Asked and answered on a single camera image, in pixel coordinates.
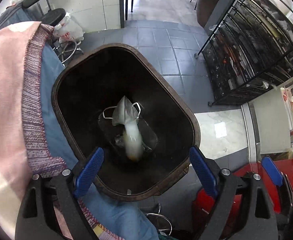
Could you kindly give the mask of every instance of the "white plastic bag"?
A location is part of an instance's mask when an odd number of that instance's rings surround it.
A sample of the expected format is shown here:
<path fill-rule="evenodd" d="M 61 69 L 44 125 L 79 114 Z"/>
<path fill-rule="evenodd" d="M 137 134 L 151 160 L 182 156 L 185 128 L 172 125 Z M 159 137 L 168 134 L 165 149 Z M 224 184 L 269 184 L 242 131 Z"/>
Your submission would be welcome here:
<path fill-rule="evenodd" d="M 54 37 L 59 38 L 59 43 L 65 41 L 83 41 L 84 33 L 81 26 L 71 19 L 70 13 L 65 14 L 65 17 L 54 27 L 53 31 Z"/>

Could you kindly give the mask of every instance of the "brown pot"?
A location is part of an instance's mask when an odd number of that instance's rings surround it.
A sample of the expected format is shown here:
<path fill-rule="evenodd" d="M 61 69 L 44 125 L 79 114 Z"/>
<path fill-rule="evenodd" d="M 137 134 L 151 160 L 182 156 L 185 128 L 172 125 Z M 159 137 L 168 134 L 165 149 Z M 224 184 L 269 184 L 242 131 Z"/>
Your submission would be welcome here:
<path fill-rule="evenodd" d="M 197 0 L 196 18 L 198 23 L 204 28 L 219 0 Z"/>

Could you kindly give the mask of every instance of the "black metal shelf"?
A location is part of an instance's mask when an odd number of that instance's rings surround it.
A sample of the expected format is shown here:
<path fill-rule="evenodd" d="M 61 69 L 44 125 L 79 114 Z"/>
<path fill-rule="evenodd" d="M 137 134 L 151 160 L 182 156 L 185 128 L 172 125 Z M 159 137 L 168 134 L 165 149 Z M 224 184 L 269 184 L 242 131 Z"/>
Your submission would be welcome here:
<path fill-rule="evenodd" d="M 293 24 L 268 0 L 234 0 L 201 52 L 209 105 L 243 104 L 293 77 Z"/>

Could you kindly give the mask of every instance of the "floor tile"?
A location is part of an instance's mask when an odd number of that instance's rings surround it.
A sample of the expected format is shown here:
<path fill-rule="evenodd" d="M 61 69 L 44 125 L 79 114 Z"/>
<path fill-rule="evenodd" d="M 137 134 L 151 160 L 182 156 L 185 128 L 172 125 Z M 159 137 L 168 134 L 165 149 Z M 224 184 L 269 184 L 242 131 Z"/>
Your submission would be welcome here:
<path fill-rule="evenodd" d="M 84 40 L 81 42 L 80 48 L 84 52 L 94 50 L 104 44 L 105 31 L 85 33 Z"/>
<path fill-rule="evenodd" d="M 137 27 L 142 27 L 142 28 L 162 28 L 165 29 L 165 24 L 164 22 L 161 21 L 148 21 L 148 20 L 137 20 L 136 21 Z"/>
<path fill-rule="evenodd" d="M 165 25 L 165 28 L 166 29 L 176 29 L 178 30 L 178 26 L 179 24 L 178 23 L 172 23 L 172 22 L 164 22 L 164 25 Z"/>
<path fill-rule="evenodd" d="M 189 172 L 173 187 L 161 196 L 154 196 L 155 204 L 161 203 L 161 214 L 171 220 L 174 229 L 192 232 L 192 201 L 201 187 L 198 176 L 190 166 Z"/>
<path fill-rule="evenodd" d="M 139 52 L 151 63 L 151 65 L 162 74 L 156 47 L 138 47 Z"/>
<path fill-rule="evenodd" d="M 240 106 L 236 105 L 208 106 L 209 101 L 214 101 L 214 95 L 208 77 L 182 76 L 182 80 L 185 91 L 182 99 L 189 106 L 193 113 L 240 109 Z"/>
<path fill-rule="evenodd" d="M 199 26 L 189 26 L 190 31 L 193 33 L 200 33 L 200 34 L 204 34 L 207 35 L 204 28 L 202 28 L 200 25 Z"/>
<path fill-rule="evenodd" d="M 185 24 L 200 27 L 194 10 L 195 4 L 196 0 L 192 2 L 190 0 L 134 0 L 133 12 L 131 12 L 131 0 L 128 0 L 128 19 L 180 23 L 180 25 L 166 24 L 165 28 L 191 31 L 191 28 Z M 138 26 L 163 28 L 159 25 L 154 26 L 153 23 L 138 23 Z M 200 33 L 200 30 L 196 28 L 192 30 Z"/>
<path fill-rule="evenodd" d="M 137 29 L 136 28 L 124 28 L 123 29 L 123 41 L 124 44 L 136 47 L 137 42 Z"/>
<path fill-rule="evenodd" d="M 124 26 L 125 27 L 136 27 L 136 20 L 124 21 Z"/>
<path fill-rule="evenodd" d="M 187 49 L 184 39 L 170 38 L 172 47 L 177 49 Z"/>
<path fill-rule="evenodd" d="M 137 28 L 139 46 L 155 46 L 155 39 L 151 28 Z"/>
<path fill-rule="evenodd" d="M 185 93 L 181 76 L 163 76 L 163 77 L 179 95 L 182 95 Z"/>
<path fill-rule="evenodd" d="M 137 203 L 137 206 L 141 208 L 153 208 L 155 207 L 154 196 L 141 200 Z"/>
<path fill-rule="evenodd" d="M 232 153 L 227 156 L 229 159 L 229 169 L 230 171 L 234 172 L 238 169 L 242 168 L 246 164 L 249 163 L 248 161 L 248 148 L 244 148 L 240 151 Z"/>
<path fill-rule="evenodd" d="M 171 47 L 170 38 L 166 29 L 153 29 L 157 47 Z"/>
<path fill-rule="evenodd" d="M 203 34 L 198 34 L 198 33 L 194 33 L 193 34 L 194 38 L 196 39 L 199 47 L 201 48 L 204 43 L 207 41 L 208 36 L 207 35 L 203 35 Z"/>
<path fill-rule="evenodd" d="M 229 168 L 229 158 L 227 155 L 215 159 L 215 162 L 217 165 L 219 165 L 220 169 L 228 169 Z"/>
<path fill-rule="evenodd" d="M 158 57 L 159 59 L 174 59 L 175 60 L 175 56 L 174 56 L 174 52 L 172 48 L 157 48 L 158 50 Z"/>
<path fill-rule="evenodd" d="M 122 30 L 107 30 L 105 32 L 104 44 L 122 43 L 122 42 L 123 42 Z"/>
<path fill-rule="evenodd" d="M 195 53 L 198 54 L 199 49 L 189 49 L 188 51 L 189 51 L 189 54 L 190 54 L 191 59 L 193 60 L 193 62 L 194 62 L 195 64 L 204 61 L 204 58 L 203 58 L 203 55 L 202 55 L 202 54 L 200 54 L 200 55 L 198 56 L 198 58 L 195 58 L 195 56 L 194 56 Z"/>
<path fill-rule="evenodd" d="M 206 69 L 206 63 L 205 61 L 198 61 L 195 63 L 195 75 L 196 76 L 202 76 L 202 77 L 207 77 L 208 76 L 208 71 Z"/>
<path fill-rule="evenodd" d="M 241 109 L 197 113 L 195 117 L 201 130 L 200 150 L 205 157 L 217 159 L 248 147 Z"/>
<path fill-rule="evenodd" d="M 176 60 L 165 59 L 159 60 L 163 75 L 179 75 L 179 68 L 177 67 Z"/>
<path fill-rule="evenodd" d="M 194 38 L 185 39 L 184 43 L 185 43 L 187 49 L 196 49 L 196 50 L 200 49 L 197 41 Z"/>
<path fill-rule="evenodd" d="M 187 49 L 174 49 L 177 60 L 192 60 Z"/>
<path fill-rule="evenodd" d="M 193 34 L 187 31 L 168 29 L 168 35 L 170 38 L 181 38 L 181 39 L 190 39 L 193 37 Z"/>
<path fill-rule="evenodd" d="M 195 75 L 195 64 L 192 60 L 179 60 L 178 62 L 181 75 Z"/>

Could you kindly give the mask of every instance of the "trash can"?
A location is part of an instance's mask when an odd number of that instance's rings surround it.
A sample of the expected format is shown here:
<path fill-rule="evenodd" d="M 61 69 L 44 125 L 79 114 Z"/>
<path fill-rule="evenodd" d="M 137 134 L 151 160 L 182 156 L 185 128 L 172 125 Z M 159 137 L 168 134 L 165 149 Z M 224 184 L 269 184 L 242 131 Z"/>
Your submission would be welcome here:
<path fill-rule="evenodd" d="M 121 154 L 102 112 L 123 96 L 138 102 L 138 127 L 151 151 L 138 162 Z M 52 106 L 75 156 L 83 160 L 97 147 L 104 162 L 94 184 L 120 201 L 161 195 L 189 170 L 189 149 L 200 145 L 200 127 L 173 88 L 135 48 L 108 44 L 73 60 L 57 78 Z"/>

